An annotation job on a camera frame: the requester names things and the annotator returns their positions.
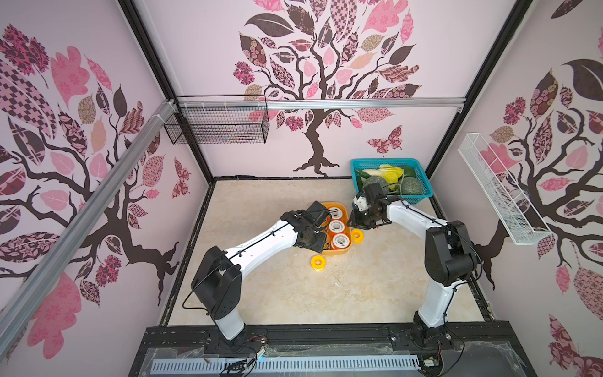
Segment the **yellow plastic storage box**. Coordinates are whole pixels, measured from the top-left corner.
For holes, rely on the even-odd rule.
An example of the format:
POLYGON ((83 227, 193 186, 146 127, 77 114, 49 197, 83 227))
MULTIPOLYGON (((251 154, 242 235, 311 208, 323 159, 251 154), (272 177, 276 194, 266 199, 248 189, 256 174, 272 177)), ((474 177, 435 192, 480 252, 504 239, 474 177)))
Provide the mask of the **yellow plastic storage box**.
POLYGON ((328 209, 328 220, 322 226, 327 227, 327 241, 323 248, 323 254, 340 255, 345 254, 351 248, 352 237, 347 225, 348 212, 343 204, 335 202, 322 202, 328 209))

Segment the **orange tape roll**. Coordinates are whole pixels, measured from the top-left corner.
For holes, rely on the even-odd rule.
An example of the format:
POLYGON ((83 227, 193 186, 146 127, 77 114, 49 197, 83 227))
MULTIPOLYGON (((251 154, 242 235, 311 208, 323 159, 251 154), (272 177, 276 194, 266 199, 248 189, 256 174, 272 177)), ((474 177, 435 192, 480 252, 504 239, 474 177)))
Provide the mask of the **orange tape roll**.
POLYGON ((343 217, 343 211, 339 207, 331 207, 328 210, 333 220, 339 220, 343 217))
POLYGON ((337 233, 331 240, 331 248, 334 250, 347 249, 350 246, 350 239, 344 233, 337 233))
POLYGON ((328 225, 328 232, 334 235, 345 232, 345 224, 340 220, 332 220, 328 225))

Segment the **yellow tape roll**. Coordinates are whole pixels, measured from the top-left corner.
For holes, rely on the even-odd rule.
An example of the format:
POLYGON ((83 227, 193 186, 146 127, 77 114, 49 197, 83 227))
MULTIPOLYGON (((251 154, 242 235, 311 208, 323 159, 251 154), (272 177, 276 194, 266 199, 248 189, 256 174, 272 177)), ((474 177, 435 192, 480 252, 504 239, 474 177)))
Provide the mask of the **yellow tape roll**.
POLYGON ((326 268, 326 259, 322 255, 314 255, 311 258, 310 265, 314 271, 321 272, 326 268))
POLYGON ((361 244, 364 241, 364 232, 360 229, 352 229, 350 231, 350 240, 354 244, 361 244))

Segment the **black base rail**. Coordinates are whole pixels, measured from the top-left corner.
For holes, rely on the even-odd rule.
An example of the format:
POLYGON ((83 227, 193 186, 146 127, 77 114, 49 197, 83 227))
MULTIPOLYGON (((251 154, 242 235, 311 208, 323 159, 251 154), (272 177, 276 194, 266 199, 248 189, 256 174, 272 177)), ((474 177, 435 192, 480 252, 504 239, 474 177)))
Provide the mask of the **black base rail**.
POLYGON ((535 370, 505 321, 450 322, 426 348, 410 338, 410 323, 249 325, 232 341, 215 326, 155 327, 145 331, 130 369, 151 376, 155 359, 240 358, 218 375, 159 376, 533 376, 535 370), (259 358, 415 355, 418 371, 260 373, 259 358))

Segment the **green melon right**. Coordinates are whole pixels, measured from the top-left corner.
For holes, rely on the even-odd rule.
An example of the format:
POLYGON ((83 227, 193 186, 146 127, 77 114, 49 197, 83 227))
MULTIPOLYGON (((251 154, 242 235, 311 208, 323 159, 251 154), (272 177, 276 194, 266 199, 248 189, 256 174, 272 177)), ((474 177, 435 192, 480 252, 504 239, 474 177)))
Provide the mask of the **green melon right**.
POLYGON ((404 176, 399 181, 400 193, 404 196, 420 196, 424 194, 422 182, 416 177, 404 176))

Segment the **green melon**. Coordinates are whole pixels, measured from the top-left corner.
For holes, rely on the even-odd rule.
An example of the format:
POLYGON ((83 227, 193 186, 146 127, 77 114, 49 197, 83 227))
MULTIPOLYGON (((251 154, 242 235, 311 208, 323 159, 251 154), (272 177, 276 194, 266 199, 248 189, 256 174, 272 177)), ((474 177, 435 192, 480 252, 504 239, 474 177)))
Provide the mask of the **green melon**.
POLYGON ((404 196, 420 196, 424 194, 422 182, 416 177, 404 176, 399 181, 400 193, 404 196))
POLYGON ((389 187, 387 180, 380 176, 370 176, 364 180, 364 187, 369 187, 369 185, 373 184, 378 184, 382 189, 389 187))

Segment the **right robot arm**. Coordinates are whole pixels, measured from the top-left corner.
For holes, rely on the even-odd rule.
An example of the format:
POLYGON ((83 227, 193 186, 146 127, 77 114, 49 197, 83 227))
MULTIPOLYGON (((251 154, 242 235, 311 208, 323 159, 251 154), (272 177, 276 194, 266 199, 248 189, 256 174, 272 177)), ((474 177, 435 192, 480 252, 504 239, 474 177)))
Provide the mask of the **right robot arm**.
POLYGON ((362 230, 398 224, 424 241, 424 266, 430 282, 422 306, 413 317, 410 338, 417 347, 426 348, 442 337, 455 292, 481 263, 466 225, 431 217, 402 199, 368 199, 361 195, 353 199, 349 223, 362 230))

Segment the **green melon left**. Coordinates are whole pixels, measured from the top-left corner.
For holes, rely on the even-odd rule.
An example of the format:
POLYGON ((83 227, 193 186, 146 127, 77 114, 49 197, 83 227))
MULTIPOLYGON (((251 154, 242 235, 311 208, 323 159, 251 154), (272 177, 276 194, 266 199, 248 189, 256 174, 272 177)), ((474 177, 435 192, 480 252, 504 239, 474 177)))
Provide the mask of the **green melon left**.
POLYGON ((378 184, 382 189, 389 187, 387 180, 380 176, 370 176, 364 180, 364 187, 369 187, 369 185, 373 184, 378 184))

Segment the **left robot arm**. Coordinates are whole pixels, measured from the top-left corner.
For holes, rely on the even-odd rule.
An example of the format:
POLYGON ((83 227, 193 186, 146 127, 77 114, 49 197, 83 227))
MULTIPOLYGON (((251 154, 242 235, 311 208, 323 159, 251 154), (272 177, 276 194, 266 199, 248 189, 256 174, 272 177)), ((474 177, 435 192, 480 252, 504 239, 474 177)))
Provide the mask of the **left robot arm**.
POLYGON ((284 213, 273 226, 238 246, 208 249, 188 295, 201 302, 201 309, 218 327, 224 340, 236 339, 245 329, 238 305, 248 275, 288 248, 322 253, 330 220, 329 210, 315 202, 307 210, 284 213))

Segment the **teal plastic basket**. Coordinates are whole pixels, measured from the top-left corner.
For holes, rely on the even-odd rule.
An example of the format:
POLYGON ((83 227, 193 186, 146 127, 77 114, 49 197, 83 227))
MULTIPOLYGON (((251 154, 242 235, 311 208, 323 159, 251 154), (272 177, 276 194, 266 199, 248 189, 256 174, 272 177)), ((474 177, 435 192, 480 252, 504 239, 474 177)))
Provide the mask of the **teal plastic basket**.
POLYGON ((357 193, 362 193, 371 183, 381 183, 388 196, 401 196, 409 204, 418 204, 433 196, 432 185, 416 159, 355 159, 350 167, 357 193))

